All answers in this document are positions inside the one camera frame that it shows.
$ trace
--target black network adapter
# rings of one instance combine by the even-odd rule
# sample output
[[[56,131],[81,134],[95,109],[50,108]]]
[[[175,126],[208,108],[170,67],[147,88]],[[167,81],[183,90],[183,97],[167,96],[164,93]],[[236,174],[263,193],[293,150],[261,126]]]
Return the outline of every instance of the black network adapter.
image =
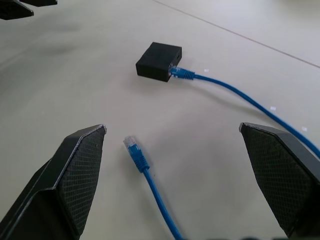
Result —
[[[168,82],[170,68],[182,58],[182,47],[153,42],[135,64],[139,76]]]

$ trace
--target blue ethernet cable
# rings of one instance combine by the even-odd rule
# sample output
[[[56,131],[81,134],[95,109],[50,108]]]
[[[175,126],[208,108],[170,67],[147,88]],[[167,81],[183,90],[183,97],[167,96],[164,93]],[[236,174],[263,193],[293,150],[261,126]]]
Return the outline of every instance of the blue ethernet cable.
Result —
[[[229,84],[227,84],[227,83],[225,83],[223,81],[219,81],[219,80],[216,80],[216,79],[213,79],[213,78],[197,75],[193,71],[186,70],[186,69],[179,68],[179,67],[172,67],[170,69],[170,74],[172,76],[174,76],[176,78],[180,78],[180,79],[189,79],[189,80],[199,79],[199,80],[208,81],[208,82],[220,85],[220,86],[222,86],[222,87],[224,87],[226,89],[229,89],[230,91],[232,91],[235,94],[239,95],[241,98],[243,98],[244,100],[246,100],[247,102],[249,102],[250,104],[255,106],[256,108],[261,110],[263,113],[265,113],[268,117],[270,117],[275,122],[280,124],[282,127],[284,127],[289,133],[294,135],[298,140],[300,140],[303,144],[305,144],[320,159],[320,150],[310,140],[308,140],[305,136],[303,136],[300,132],[295,130],[288,123],[286,123],[285,121],[281,120],[279,117],[277,117],[276,115],[274,115],[273,113],[268,111],[262,105],[257,103],[251,97],[249,97],[248,95],[246,95],[244,92],[240,91],[239,89],[235,88],[234,86],[231,86],[231,85],[229,85]]]
[[[156,204],[159,207],[159,210],[164,218],[165,223],[169,227],[174,239],[176,240],[183,240],[183,237],[181,236],[179,230],[177,229],[174,221],[170,217],[169,212],[167,211],[164,202],[161,199],[161,196],[156,188],[156,185],[149,173],[149,164],[141,151],[141,148],[137,145],[137,142],[135,141],[135,138],[133,136],[127,136],[123,141],[126,149],[128,150],[132,160],[134,161],[136,167],[138,168],[140,173],[143,173],[145,176],[151,191],[153,193],[153,196],[155,198]]]

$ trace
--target white table surface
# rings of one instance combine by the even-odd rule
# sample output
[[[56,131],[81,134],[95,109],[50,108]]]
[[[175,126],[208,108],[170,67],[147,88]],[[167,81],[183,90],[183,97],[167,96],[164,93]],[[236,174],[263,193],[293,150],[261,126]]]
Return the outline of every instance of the white table surface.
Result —
[[[300,6],[297,1],[281,1],[282,8],[268,0],[158,1],[61,0],[32,7],[34,17],[0,21],[0,217],[64,137],[105,124],[99,182],[82,240],[172,239],[123,145],[128,135],[146,149],[186,238],[285,235],[256,183],[238,129],[241,122],[280,127],[220,87],[139,77],[135,63],[153,41],[182,46],[179,66],[276,107],[275,114],[320,146],[320,69],[314,66],[320,62],[314,22],[320,5],[303,1],[302,15],[288,12]]]

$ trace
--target textured gripper pad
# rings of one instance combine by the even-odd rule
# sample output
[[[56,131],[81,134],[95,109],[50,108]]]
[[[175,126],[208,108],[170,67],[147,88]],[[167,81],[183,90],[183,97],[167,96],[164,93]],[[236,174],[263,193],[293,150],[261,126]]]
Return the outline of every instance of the textured gripper pad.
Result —
[[[82,139],[59,182],[59,194],[78,235],[84,231],[96,192],[104,135],[101,127]]]
[[[313,180],[275,134],[248,124],[240,126],[240,131],[256,181],[279,225],[289,235],[307,207]]]

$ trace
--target black box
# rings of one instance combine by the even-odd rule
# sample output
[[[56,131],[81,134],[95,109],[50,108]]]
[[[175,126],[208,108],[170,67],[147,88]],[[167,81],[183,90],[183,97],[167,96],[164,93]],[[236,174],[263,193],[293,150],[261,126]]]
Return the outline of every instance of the black box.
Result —
[[[153,42],[135,64],[139,76],[168,82],[169,70],[182,58],[182,47]]]

